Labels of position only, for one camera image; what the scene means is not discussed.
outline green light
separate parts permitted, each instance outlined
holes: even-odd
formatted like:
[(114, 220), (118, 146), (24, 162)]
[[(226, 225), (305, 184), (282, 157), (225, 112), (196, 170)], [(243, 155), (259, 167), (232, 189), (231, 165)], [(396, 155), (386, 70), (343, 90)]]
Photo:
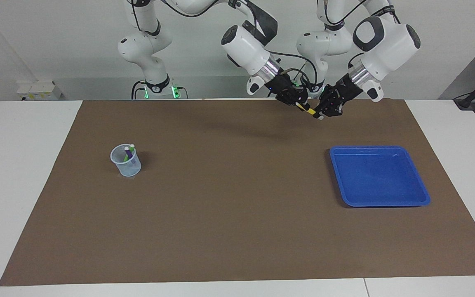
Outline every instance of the green light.
[(172, 86), (172, 94), (175, 99), (181, 97), (181, 92), (177, 89), (176, 86)]

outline white table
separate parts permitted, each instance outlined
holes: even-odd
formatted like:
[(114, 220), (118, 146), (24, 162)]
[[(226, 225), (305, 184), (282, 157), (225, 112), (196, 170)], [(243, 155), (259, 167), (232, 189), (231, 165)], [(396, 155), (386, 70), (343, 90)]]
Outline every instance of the white table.
[[(407, 104), (475, 220), (474, 113), (451, 101)], [(0, 102), (0, 278), (80, 106), (81, 101)], [(2, 297), (47, 295), (469, 297), (475, 296), (475, 276), (0, 288)]]

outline pen holder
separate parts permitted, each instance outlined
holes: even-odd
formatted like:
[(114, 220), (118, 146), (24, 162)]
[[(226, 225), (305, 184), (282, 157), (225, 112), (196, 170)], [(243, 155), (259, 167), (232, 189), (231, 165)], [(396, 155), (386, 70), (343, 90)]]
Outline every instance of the pen holder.
[(125, 147), (130, 147), (129, 144), (121, 144), (115, 147), (111, 151), (111, 161), (117, 165), (120, 173), (125, 177), (133, 177), (137, 173), (140, 172), (140, 161), (137, 155), (137, 150), (134, 148), (132, 152), (132, 157), (129, 158), (127, 161), (126, 159), (126, 151), (124, 150)]

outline blue plastic tray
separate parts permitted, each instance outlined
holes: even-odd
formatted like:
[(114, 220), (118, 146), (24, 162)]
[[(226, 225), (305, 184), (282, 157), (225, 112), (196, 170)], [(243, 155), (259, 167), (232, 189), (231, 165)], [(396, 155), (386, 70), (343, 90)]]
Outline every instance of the blue plastic tray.
[(331, 160), (343, 200), (352, 207), (411, 207), (430, 196), (400, 146), (336, 146)]

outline blue object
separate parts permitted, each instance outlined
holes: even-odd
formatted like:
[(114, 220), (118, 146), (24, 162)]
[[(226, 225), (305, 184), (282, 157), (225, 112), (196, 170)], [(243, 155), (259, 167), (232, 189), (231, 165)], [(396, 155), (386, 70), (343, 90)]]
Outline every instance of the blue object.
[(336, 146), (330, 151), (343, 200), (352, 207), (411, 207), (430, 196), (400, 146)]

